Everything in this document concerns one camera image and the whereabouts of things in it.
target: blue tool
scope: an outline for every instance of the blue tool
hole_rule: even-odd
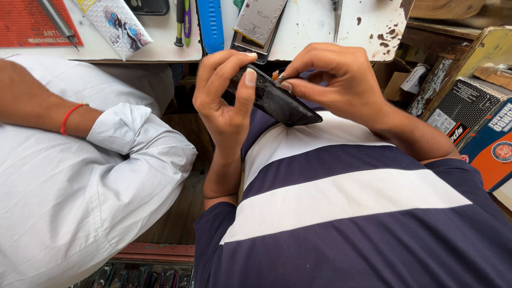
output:
[[[221,0],[198,0],[199,23],[206,53],[224,50]]]

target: red thread bracelet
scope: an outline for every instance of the red thread bracelet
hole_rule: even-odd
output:
[[[76,109],[78,109],[78,107],[80,106],[89,106],[88,103],[80,103],[78,104],[77,106],[75,106],[73,109],[71,109],[65,116],[64,116],[64,120],[62,120],[62,127],[60,127],[60,133],[62,135],[67,135],[66,133],[66,120],[68,120],[68,117],[69,115],[71,114],[71,112],[75,111]]]

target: person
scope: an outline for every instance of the person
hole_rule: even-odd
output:
[[[200,63],[193,102],[216,149],[196,288],[510,287],[512,229],[479,172],[383,98],[363,48],[310,44],[295,57],[283,75],[316,71],[282,87],[323,118],[298,127],[252,109],[251,70],[234,107],[221,99],[255,59],[223,51]]]
[[[0,60],[0,287],[69,287],[173,204],[196,149],[159,119],[172,78],[168,65]]]

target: rolled-up sleeve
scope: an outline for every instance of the rolled-up sleeve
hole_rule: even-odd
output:
[[[130,156],[119,164],[98,165],[88,191],[97,194],[99,232],[118,250],[174,203],[197,152],[151,109],[124,103],[96,120],[87,141]]]

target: navy and white striped shirt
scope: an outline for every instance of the navy and white striped shirt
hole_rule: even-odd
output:
[[[253,111],[242,201],[195,224],[197,288],[512,286],[512,229],[476,169],[319,114]]]

